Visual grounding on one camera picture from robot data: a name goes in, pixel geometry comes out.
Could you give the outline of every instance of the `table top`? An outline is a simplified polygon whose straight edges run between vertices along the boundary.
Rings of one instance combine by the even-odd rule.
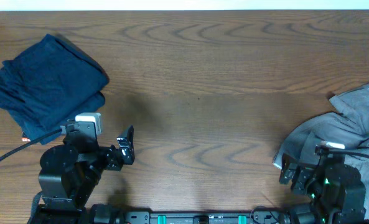
[[[328,93],[369,83],[369,11],[0,12],[0,68],[45,34],[95,59],[110,83],[101,146],[134,125],[136,160],[106,171],[87,207],[251,210],[303,202],[272,160]],[[23,144],[0,109],[0,156]],[[0,223],[26,223],[43,152],[0,163]]]

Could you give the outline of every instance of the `wooden surface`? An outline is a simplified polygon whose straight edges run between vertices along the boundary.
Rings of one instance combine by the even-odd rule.
[[[0,12],[0,68],[46,33],[106,70],[100,145],[134,125],[136,161],[88,201],[152,210],[251,210],[304,198],[272,159],[303,121],[369,82],[369,11]],[[22,144],[0,109],[0,156]],[[32,146],[0,163],[0,223],[26,223],[40,190]]]

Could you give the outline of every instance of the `white wall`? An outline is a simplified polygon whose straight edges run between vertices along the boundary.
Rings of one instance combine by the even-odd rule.
[[[369,0],[0,0],[0,11],[369,9]]]

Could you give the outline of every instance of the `wood grain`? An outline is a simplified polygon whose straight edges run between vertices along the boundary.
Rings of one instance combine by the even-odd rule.
[[[115,144],[135,128],[136,162],[105,172],[93,203],[152,210],[251,210],[304,198],[271,164],[325,95],[369,82],[369,11],[0,12],[3,60],[61,35],[107,72],[100,108]],[[0,109],[0,156],[22,144]],[[0,163],[0,223],[25,223],[40,190],[32,146]]]

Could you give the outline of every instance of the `green tape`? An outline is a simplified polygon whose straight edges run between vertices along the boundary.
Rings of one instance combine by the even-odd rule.
[[[159,215],[158,216],[158,224],[166,224],[166,216]]]
[[[246,224],[246,216],[245,215],[239,215],[238,216],[238,224]]]

